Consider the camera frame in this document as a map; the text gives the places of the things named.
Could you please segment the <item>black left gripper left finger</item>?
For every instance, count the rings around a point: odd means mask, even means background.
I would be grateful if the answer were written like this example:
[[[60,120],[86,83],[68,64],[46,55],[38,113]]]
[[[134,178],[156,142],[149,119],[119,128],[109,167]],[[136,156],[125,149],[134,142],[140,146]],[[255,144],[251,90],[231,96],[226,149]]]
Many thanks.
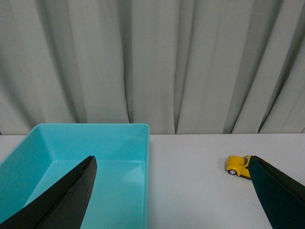
[[[79,229],[91,199],[96,173],[96,158],[89,156],[0,227]]]

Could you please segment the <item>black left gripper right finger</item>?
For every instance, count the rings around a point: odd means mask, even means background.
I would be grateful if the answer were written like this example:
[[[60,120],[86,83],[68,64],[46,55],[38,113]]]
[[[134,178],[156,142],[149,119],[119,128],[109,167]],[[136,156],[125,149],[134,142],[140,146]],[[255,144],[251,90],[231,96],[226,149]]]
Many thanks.
[[[305,187],[257,156],[249,172],[263,210],[274,229],[305,227]]]

